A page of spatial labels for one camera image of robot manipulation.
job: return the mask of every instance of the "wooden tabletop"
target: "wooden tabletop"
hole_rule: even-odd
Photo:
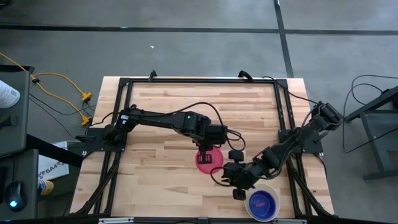
[[[104,77],[94,122],[101,121],[113,111],[119,78]],[[293,94],[307,97],[301,78],[287,81]],[[285,109],[285,99],[281,96]],[[301,124],[309,112],[308,102],[292,96],[290,99],[295,122]],[[270,84],[135,83],[132,88],[131,103],[149,111],[166,113],[199,101],[213,104],[220,112],[224,124],[242,133],[247,142],[244,150],[246,161],[277,142],[277,131],[280,128],[274,88]],[[213,123],[218,123],[215,112],[207,105],[198,105],[190,110],[204,114]],[[104,125],[110,121],[110,118],[106,119]],[[235,144],[236,147],[240,146],[240,142]],[[225,144],[221,150],[224,161],[227,162],[230,148]],[[233,188],[220,187],[209,175],[196,168],[196,153],[197,147],[191,139],[172,130],[142,125],[135,127],[129,133],[126,150],[122,153],[112,216],[248,218],[244,202],[232,198]],[[71,212],[81,208],[97,187],[103,157],[103,152],[94,152],[83,161]],[[308,187],[324,208],[333,213],[321,162],[314,155],[304,155],[303,164]],[[215,174],[215,178],[220,179],[221,173]],[[285,166],[277,178],[259,180],[257,183],[272,186],[280,195],[281,209],[278,217],[294,216]],[[105,190],[101,211],[107,195],[108,189]],[[298,195],[300,208],[304,212],[300,190]]]

